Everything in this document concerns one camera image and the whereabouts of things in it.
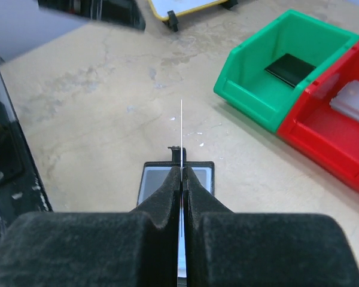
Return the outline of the thin card edge-on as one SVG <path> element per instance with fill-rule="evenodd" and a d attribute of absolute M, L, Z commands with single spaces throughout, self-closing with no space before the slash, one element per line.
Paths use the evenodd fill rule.
<path fill-rule="evenodd" d="M 184 197 L 183 197 L 183 164 L 184 164 L 184 153 L 183 153 L 183 101 L 180 100 L 180 180 L 181 180 L 181 238 L 184 239 Z"/>

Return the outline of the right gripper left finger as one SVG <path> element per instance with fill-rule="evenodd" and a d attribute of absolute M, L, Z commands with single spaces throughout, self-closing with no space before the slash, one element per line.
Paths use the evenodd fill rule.
<path fill-rule="evenodd" d="M 0 242 L 0 286 L 176 286 L 180 169 L 130 212 L 29 212 Z"/>

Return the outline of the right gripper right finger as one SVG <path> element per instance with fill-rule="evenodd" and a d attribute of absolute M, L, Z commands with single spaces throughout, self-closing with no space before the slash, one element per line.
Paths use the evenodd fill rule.
<path fill-rule="evenodd" d="M 235 213 L 183 171 L 188 286 L 359 286 L 341 226 L 317 213 Z"/>

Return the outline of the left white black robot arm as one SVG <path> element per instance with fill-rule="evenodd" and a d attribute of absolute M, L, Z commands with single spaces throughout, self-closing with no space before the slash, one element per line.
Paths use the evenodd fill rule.
<path fill-rule="evenodd" d="M 133 0 L 38 0 L 37 3 L 40 8 L 145 30 L 144 17 Z"/>

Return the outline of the black card holder wallet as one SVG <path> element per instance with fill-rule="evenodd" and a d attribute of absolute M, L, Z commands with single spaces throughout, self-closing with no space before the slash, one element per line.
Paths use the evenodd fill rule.
<path fill-rule="evenodd" d="M 171 168 L 180 165 L 180 147 L 169 146 L 171 159 L 168 161 L 148 161 L 144 163 L 137 205 L 152 195 L 165 181 Z M 215 165 L 213 161 L 188 161 L 186 149 L 183 148 L 183 166 L 191 167 L 201 185 L 212 195 L 215 194 Z"/>

